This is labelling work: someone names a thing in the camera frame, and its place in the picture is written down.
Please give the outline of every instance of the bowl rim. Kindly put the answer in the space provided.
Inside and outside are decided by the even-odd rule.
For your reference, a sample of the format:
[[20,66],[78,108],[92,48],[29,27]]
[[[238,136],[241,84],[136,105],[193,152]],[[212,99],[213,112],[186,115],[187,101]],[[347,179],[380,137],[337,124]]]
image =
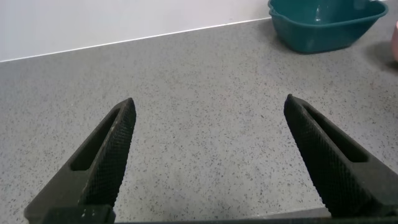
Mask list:
[[386,3],[383,3],[379,0],[370,0],[370,1],[376,1],[378,4],[382,5],[384,7],[384,11],[382,13],[379,13],[377,15],[373,15],[373,16],[368,16],[368,17],[364,17],[364,18],[359,18],[359,19],[353,19],[353,20],[349,20],[349,21],[342,21],[342,22],[332,22],[329,24],[306,24],[303,22],[297,22],[294,20],[289,19],[287,16],[279,14],[273,7],[273,5],[271,4],[271,1],[273,0],[268,0],[268,7],[269,7],[269,14],[271,15],[271,17],[276,16],[276,17],[281,17],[295,25],[298,26],[302,26],[302,27],[311,27],[311,28],[326,28],[326,27],[336,27],[336,26],[342,26],[342,25],[349,25],[349,24],[355,24],[358,22],[365,22],[365,21],[370,21],[370,20],[377,20],[382,16],[385,16],[388,13],[388,6],[386,5]]

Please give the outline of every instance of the countertop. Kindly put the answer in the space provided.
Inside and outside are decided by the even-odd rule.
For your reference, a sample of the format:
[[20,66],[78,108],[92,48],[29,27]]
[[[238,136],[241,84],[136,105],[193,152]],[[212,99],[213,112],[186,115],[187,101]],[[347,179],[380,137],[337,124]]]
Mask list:
[[398,172],[398,2],[353,46],[300,55],[269,19],[0,63],[0,221],[23,210],[116,103],[137,123],[116,221],[322,207],[283,115],[307,100]]

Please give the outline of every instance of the teal plastic basin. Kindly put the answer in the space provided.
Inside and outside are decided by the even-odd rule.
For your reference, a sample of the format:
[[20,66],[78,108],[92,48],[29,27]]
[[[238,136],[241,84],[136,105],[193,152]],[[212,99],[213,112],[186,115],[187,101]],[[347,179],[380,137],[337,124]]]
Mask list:
[[306,54],[349,47],[388,12],[370,0],[269,0],[268,6],[278,36]]

